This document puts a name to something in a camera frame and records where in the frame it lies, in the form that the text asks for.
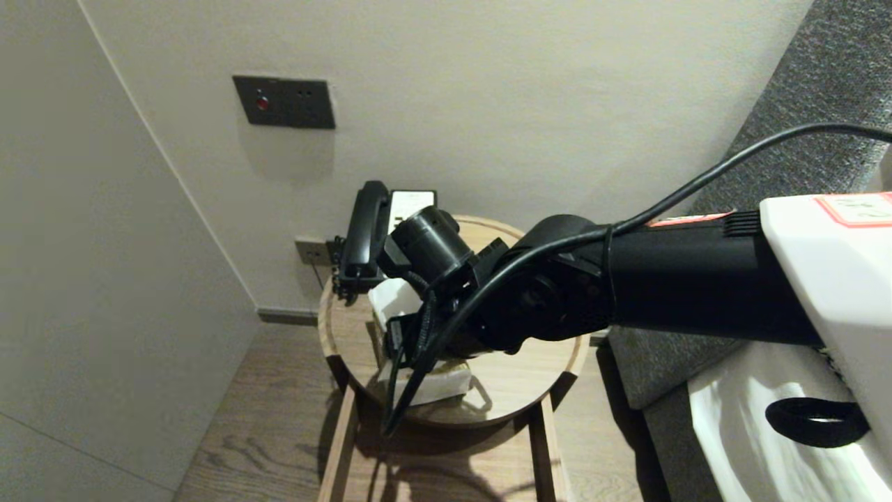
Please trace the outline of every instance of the baseboard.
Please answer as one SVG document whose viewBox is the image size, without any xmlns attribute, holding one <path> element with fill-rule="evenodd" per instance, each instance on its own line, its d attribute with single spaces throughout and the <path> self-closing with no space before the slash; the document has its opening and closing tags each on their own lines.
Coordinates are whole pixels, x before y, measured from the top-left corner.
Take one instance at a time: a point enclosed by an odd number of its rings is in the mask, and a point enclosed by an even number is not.
<svg viewBox="0 0 892 502">
<path fill-rule="evenodd" d="M 311 310 L 288 310 L 284 308 L 258 307 L 257 316 L 263 322 L 273 324 L 293 324 L 296 326 L 315 326 L 318 312 Z"/>
</svg>

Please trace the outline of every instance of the black telephone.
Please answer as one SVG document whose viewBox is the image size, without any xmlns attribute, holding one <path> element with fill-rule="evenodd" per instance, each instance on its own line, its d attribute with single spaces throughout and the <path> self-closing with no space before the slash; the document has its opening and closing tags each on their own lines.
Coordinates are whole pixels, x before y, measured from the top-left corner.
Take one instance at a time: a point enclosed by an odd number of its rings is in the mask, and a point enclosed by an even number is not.
<svg viewBox="0 0 892 502">
<path fill-rule="evenodd" d="M 339 298 L 350 303 L 387 278 L 376 263 L 384 240 L 393 227 L 427 205 L 436 205 L 435 191 L 391 193 L 381 181 L 366 181 L 356 194 L 347 238 L 334 238 L 334 291 Z"/>
<path fill-rule="evenodd" d="M 366 181 L 356 195 L 347 238 L 341 243 L 335 264 L 334 286 L 338 297 L 352 298 L 384 280 L 375 259 L 387 237 L 390 191 L 381 181 Z"/>
</svg>

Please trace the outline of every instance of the cable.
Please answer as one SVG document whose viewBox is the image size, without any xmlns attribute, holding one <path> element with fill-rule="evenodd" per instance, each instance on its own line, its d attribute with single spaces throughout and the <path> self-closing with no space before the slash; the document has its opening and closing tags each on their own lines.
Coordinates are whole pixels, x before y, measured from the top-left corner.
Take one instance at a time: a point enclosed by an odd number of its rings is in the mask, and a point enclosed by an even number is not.
<svg viewBox="0 0 892 502">
<path fill-rule="evenodd" d="M 316 264 L 311 263 L 310 265 L 313 267 L 313 273 L 316 274 L 316 282 L 319 283 L 319 289 L 325 289 L 326 287 L 322 284 L 322 278 L 319 277 L 319 271 L 316 270 Z"/>
<path fill-rule="evenodd" d="M 381 421 L 381 431 L 384 432 L 385 437 L 390 436 L 390 434 L 386 433 L 386 426 L 392 420 L 393 413 L 393 397 L 396 394 L 396 377 L 400 371 L 400 364 L 402 362 L 402 355 L 405 353 L 406 343 L 400 343 L 400 347 L 396 350 L 396 355 L 393 356 L 393 360 L 391 361 L 391 379 L 387 382 L 387 399 L 384 403 L 384 419 Z"/>
<path fill-rule="evenodd" d="M 427 291 L 428 284 L 427 284 L 427 281 L 425 280 L 425 278 L 421 277 L 421 275 L 419 275 L 417 273 L 414 273 L 413 271 L 404 272 L 400 276 L 400 279 L 403 279 L 406 282 L 408 282 L 409 285 L 415 291 L 421 291 L 422 295 L 424 294 L 425 291 Z"/>
<path fill-rule="evenodd" d="M 892 143 L 892 132 L 890 131 L 869 126 L 861 126 L 841 122 L 812 123 L 784 130 L 783 132 L 779 132 L 773 136 L 762 139 L 761 141 L 758 141 L 753 145 L 740 150 L 738 153 L 712 166 L 693 180 L 684 184 L 681 188 L 675 190 L 668 197 L 652 205 L 647 210 L 636 214 L 628 220 L 615 223 L 610 227 L 613 233 L 613 237 L 619 237 L 625 233 L 639 228 L 642 225 L 647 224 L 651 220 L 657 218 L 660 214 L 665 213 L 667 210 L 680 203 L 682 200 L 690 197 L 716 178 L 722 176 L 727 171 L 733 169 L 740 163 L 743 163 L 748 158 L 758 154 L 766 148 L 770 148 L 793 138 L 807 136 L 810 134 L 842 134 L 874 139 L 877 141 L 883 141 L 885 143 Z M 498 289 L 517 270 L 532 262 L 533 260 L 547 255 L 555 254 L 557 252 L 583 246 L 585 244 L 598 242 L 602 240 L 606 234 L 607 228 L 599 228 L 597 230 L 592 230 L 572 237 L 560 238 L 558 240 L 549 242 L 548 244 L 543 244 L 541 246 L 529 249 L 518 256 L 513 262 L 496 272 L 495 275 L 490 278 L 489 282 L 472 293 L 467 298 L 467 301 L 465 301 L 450 317 L 450 319 L 443 326 L 440 333 L 438 333 L 436 337 L 431 339 L 431 342 L 426 350 L 417 356 L 417 363 L 414 368 L 414 372 L 412 373 L 411 377 L 409 377 L 409 381 L 406 383 L 406 388 L 403 390 L 402 395 L 400 396 L 400 401 L 392 410 L 390 416 L 388 417 L 388 420 L 386 421 L 386 425 L 384 427 L 384 435 L 390 436 L 396 430 L 396 426 L 399 424 L 402 415 L 409 407 L 409 403 L 411 403 L 412 398 L 415 396 L 418 387 L 421 385 L 421 381 L 424 379 L 425 375 L 434 367 L 436 358 L 440 355 L 443 349 L 445 349 L 446 344 L 449 343 L 452 333 L 454 333 L 465 322 L 465 320 L 470 317 L 474 310 L 476 310 L 477 307 L 479 307 L 483 303 L 483 301 L 490 294 L 492 294 L 493 291 Z"/>
<path fill-rule="evenodd" d="M 418 341 L 415 348 L 415 354 L 421 354 L 427 348 L 427 339 L 430 337 L 431 331 L 436 326 L 436 315 L 434 312 L 437 305 L 437 296 L 431 289 L 425 298 L 426 302 L 430 302 L 431 306 L 425 309 L 424 319 L 421 322 L 421 330 L 418 331 Z"/>
</svg>

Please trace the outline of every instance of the wall socket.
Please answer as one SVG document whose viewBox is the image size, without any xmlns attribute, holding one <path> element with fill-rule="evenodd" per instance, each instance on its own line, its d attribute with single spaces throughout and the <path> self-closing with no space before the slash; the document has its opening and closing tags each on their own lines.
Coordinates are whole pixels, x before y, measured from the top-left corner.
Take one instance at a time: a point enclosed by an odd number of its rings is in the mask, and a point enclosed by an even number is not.
<svg viewBox="0 0 892 502">
<path fill-rule="evenodd" d="M 332 256 L 323 238 L 295 237 L 294 245 L 301 263 L 305 265 L 331 266 Z"/>
</svg>

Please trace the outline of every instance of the white wall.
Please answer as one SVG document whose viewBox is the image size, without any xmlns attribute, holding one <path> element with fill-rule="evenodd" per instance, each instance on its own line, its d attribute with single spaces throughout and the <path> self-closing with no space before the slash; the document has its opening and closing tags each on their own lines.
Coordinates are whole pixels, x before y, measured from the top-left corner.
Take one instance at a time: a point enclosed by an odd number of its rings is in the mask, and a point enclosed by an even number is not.
<svg viewBox="0 0 892 502">
<path fill-rule="evenodd" d="M 313 309 L 293 235 L 356 190 L 529 228 L 612 221 L 718 159 L 809 0 L 81 0 L 258 306 Z M 336 132 L 249 126 L 230 76 L 328 79 Z"/>
<path fill-rule="evenodd" d="M 0 13 L 0 499 L 169 500 L 253 304 L 78 5 Z"/>
</svg>

